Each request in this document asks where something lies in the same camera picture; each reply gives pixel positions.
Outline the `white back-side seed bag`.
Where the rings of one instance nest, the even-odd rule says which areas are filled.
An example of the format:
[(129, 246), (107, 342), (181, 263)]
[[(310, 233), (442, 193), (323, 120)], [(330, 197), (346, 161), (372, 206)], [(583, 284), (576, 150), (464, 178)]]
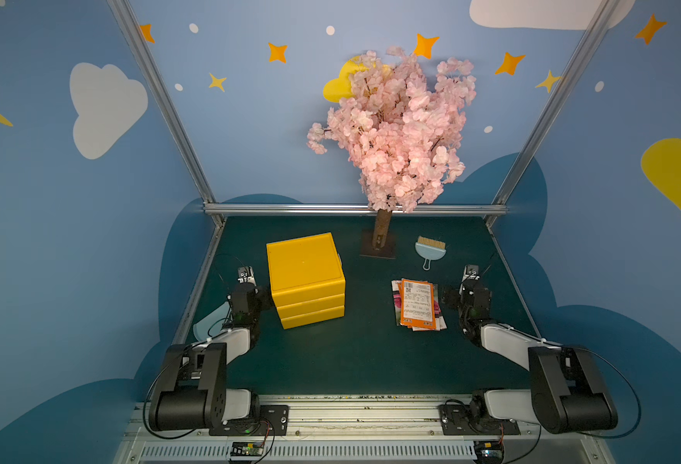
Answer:
[(402, 326), (419, 331), (435, 331), (434, 286), (425, 281), (402, 280), (398, 286)]

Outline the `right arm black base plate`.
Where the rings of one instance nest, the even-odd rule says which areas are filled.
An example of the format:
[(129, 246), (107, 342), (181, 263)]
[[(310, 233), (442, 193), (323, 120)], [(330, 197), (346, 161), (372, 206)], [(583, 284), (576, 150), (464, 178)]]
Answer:
[(447, 401), (438, 406), (438, 414), (445, 436), (520, 435), (520, 429), (514, 421), (497, 420), (479, 410), (473, 414), (469, 404)]

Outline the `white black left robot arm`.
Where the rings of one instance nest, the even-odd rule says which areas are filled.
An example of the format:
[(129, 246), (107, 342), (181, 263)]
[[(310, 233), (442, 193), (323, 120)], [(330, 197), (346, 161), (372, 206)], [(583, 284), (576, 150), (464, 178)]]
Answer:
[(240, 283), (227, 298), (230, 315), (215, 336), (166, 350), (160, 372), (146, 394), (143, 423), (152, 435), (175, 440), (206, 429), (211, 435), (257, 433), (258, 395), (227, 386), (227, 367), (247, 354), (259, 338), (259, 318), (271, 306), (270, 292)]

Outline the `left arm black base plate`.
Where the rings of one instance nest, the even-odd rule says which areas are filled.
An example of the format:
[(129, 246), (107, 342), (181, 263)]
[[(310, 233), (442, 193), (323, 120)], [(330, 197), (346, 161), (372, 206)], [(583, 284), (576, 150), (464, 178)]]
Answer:
[(290, 407), (288, 405), (261, 405), (249, 412), (247, 417), (224, 421), (209, 430), (210, 436), (249, 436), (268, 434), (285, 436)]

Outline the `pink flower seed bag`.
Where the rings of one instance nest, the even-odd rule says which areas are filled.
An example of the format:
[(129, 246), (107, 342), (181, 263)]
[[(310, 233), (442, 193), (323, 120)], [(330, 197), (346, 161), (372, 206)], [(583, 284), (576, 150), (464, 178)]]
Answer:
[(446, 330), (446, 328), (448, 328), (448, 326), (447, 326), (447, 324), (446, 324), (446, 321), (445, 321), (445, 318), (444, 318), (444, 316), (443, 316), (442, 309), (441, 309), (441, 307), (440, 307), (440, 305), (439, 305), (438, 300), (435, 300), (435, 302), (434, 302), (434, 314), (435, 314), (435, 317), (436, 317), (436, 323), (435, 323), (436, 326), (435, 326), (435, 329), (412, 328), (412, 330), (413, 330), (414, 332), (433, 331), (433, 330), (435, 330), (435, 331)]
[(400, 325), (401, 316), (401, 294), (399, 290), (400, 280), (393, 280), (391, 282), (393, 299), (394, 299), (394, 321), (396, 321), (396, 326)]

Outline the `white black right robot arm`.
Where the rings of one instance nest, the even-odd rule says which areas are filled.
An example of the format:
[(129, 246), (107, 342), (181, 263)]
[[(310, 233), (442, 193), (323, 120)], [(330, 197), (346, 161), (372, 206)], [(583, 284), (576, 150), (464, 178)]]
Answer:
[(492, 293), (477, 278), (443, 291), (443, 305), (455, 309), (464, 336), (529, 373), (526, 390), (475, 392), (470, 417), (477, 421), (525, 421), (551, 434), (611, 430), (619, 415), (589, 350), (537, 338), (490, 315)]

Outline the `yellow plastic drawer cabinet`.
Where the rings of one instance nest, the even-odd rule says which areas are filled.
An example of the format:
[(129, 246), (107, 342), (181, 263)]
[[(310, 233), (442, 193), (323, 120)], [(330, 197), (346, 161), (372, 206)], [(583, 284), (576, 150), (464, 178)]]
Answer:
[(346, 280), (331, 233), (268, 243), (266, 251), (282, 328), (344, 317)]

